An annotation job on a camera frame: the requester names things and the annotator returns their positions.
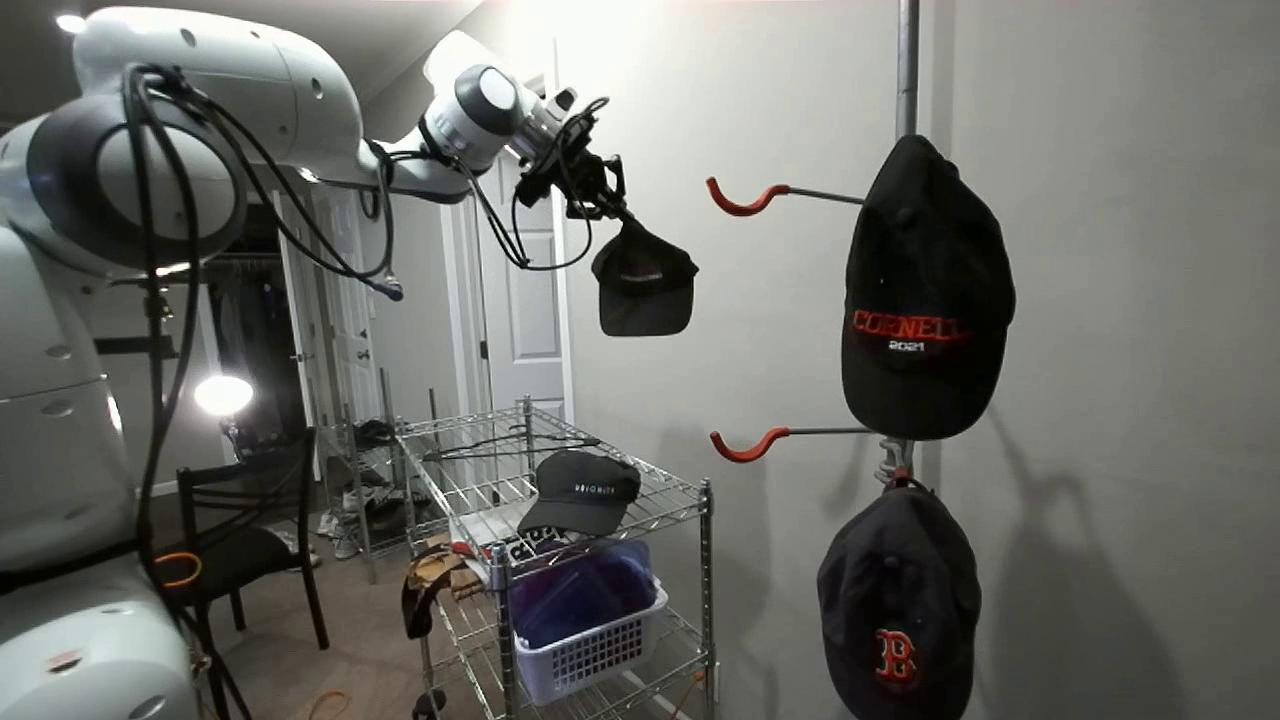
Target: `robotic arm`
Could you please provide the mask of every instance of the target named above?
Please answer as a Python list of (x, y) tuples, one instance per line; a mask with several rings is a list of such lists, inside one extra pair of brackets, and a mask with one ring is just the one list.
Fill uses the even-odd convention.
[(188, 716), (188, 652), (141, 577), (142, 489), (76, 287), (216, 255), (260, 164), (457, 204), (516, 150), (516, 197), (558, 186), (582, 219), (622, 216), (619, 164), (589, 150), (602, 98), (543, 98), (466, 37), (431, 52), (434, 98), (400, 138), (365, 136), (323, 48), (228, 15), (103, 9), (76, 37), (76, 78), (76, 98), (0, 136), (0, 716)]

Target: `black chair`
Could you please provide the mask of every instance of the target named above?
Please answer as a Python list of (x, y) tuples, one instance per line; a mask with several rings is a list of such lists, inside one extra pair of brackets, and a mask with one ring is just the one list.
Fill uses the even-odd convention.
[[(314, 433), (309, 428), (285, 448), (256, 448), (245, 464), (176, 471), (182, 548), (205, 564), (205, 571), (178, 592), (178, 604), (194, 613), (194, 633), (207, 648), (213, 601), (228, 597), (233, 621), (245, 633), (238, 589), (273, 571), (304, 577), (314, 643), (329, 648), (309, 544), (313, 448)], [(228, 716), (219, 680), (213, 680), (213, 698), (216, 712)]]

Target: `black hat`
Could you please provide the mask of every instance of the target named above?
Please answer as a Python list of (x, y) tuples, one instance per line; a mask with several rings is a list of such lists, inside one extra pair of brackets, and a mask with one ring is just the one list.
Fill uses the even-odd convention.
[(693, 315), (695, 265), (683, 246), (652, 234), (636, 216), (597, 250), (602, 337), (676, 337)]
[(861, 720), (959, 720), (978, 583), (953, 513), (888, 489), (839, 527), (820, 577), (827, 671)]
[(518, 518), (529, 527), (565, 527), (582, 540), (611, 535), (638, 496), (638, 471), (611, 457), (556, 452), (531, 471), (536, 505)]
[(923, 136), (904, 136), (850, 231), (843, 398), (899, 439), (976, 425), (997, 392), (1012, 273), (989, 204)]

